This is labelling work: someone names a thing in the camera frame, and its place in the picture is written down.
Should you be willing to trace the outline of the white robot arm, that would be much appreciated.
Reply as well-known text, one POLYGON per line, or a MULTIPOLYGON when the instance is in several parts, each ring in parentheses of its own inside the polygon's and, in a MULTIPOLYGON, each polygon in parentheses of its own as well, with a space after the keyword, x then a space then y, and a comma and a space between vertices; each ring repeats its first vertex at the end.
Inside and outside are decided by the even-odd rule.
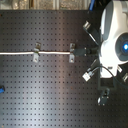
POLYGON ((118 66, 128 62, 128 1, 107 4, 101 17, 100 32, 89 22, 83 28, 98 46, 100 77, 115 77, 118 66))

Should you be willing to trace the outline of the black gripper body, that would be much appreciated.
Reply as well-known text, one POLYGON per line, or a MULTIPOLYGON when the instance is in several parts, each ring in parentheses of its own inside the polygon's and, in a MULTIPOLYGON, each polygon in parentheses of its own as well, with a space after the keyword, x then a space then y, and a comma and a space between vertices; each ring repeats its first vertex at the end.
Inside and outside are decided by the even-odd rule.
POLYGON ((89 49, 89 55, 96 57, 96 59, 99 59, 99 51, 100 51, 100 47, 99 46, 91 47, 89 49))

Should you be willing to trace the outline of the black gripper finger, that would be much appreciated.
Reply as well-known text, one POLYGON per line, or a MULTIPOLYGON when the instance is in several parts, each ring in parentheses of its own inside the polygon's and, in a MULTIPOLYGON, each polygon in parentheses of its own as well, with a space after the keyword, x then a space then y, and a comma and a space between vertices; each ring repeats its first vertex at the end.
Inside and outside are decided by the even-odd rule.
POLYGON ((92 26, 91 23, 88 21, 85 22, 83 25, 83 29, 89 34, 89 36, 92 38, 92 40, 96 43, 99 44, 99 33, 98 31, 92 26))
POLYGON ((87 69, 87 71, 83 74, 83 78, 85 80, 89 80, 94 73, 98 70, 99 67, 99 60, 95 59, 93 63, 91 64, 91 67, 87 69))

